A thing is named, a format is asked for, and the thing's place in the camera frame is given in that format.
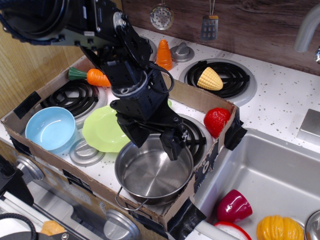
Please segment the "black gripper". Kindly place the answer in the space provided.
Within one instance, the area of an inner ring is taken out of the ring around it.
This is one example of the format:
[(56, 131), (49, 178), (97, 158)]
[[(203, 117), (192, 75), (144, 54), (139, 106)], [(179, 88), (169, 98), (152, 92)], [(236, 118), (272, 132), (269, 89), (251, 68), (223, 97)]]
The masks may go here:
[(164, 69), (150, 68), (138, 73), (138, 80), (127, 75), (111, 84), (116, 100), (111, 107), (116, 110), (117, 122), (130, 139), (140, 148), (152, 132), (160, 133), (160, 141), (171, 161), (178, 159), (186, 147), (188, 131), (183, 120), (168, 105), (169, 92), (162, 73)]

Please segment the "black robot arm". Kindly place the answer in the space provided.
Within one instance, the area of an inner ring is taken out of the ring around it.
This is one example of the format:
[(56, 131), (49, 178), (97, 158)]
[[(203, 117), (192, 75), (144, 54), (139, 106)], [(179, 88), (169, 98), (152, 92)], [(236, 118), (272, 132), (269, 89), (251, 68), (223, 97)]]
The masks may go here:
[(14, 39), (37, 46), (79, 47), (108, 78), (111, 108), (127, 137), (141, 147), (151, 132), (170, 160), (186, 146), (183, 120), (168, 106), (166, 70), (150, 60), (149, 41), (110, 0), (3, 0), (0, 22)]

